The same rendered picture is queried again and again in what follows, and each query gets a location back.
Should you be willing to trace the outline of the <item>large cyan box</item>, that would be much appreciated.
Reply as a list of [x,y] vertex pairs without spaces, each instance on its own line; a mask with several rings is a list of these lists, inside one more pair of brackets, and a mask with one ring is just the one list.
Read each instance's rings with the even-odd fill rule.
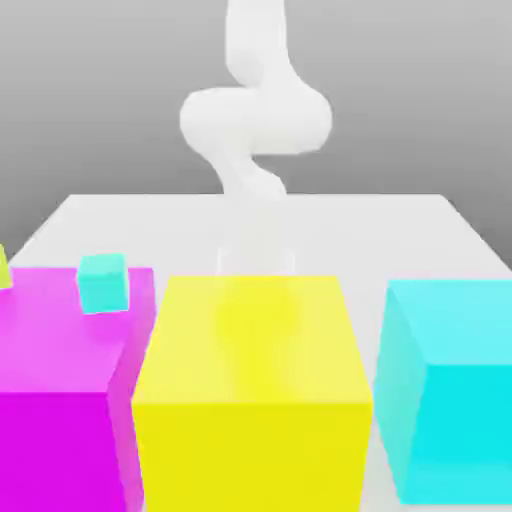
[[512,505],[512,280],[392,280],[373,385],[407,505]]

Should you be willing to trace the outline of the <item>large magenta box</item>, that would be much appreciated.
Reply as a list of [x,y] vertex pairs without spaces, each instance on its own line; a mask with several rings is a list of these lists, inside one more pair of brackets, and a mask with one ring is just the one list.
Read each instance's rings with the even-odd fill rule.
[[153,272],[125,312],[83,313],[72,268],[0,291],[0,512],[141,512],[131,398],[153,329]]

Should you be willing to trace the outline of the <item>small cyan cube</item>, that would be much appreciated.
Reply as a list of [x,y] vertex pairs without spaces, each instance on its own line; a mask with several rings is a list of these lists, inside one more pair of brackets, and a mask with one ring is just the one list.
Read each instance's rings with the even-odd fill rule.
[[77,284],[84,314],[129,309],[128,269],[122,253],[83,256],[77,271]]

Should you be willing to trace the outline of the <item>small yellow-green cube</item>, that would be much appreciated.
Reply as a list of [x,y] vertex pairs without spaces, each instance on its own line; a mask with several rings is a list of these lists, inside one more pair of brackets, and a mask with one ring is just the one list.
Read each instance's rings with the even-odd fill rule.
[[0,243],[0,290],[12,287],[12,277],[4,246]]

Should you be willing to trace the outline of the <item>large yellow box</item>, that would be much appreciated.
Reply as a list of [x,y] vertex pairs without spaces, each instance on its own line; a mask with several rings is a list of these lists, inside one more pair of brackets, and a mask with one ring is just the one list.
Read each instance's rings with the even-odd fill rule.
[[132,399],[144,512],[359,512],[372,395],[334,276],[173,276]]

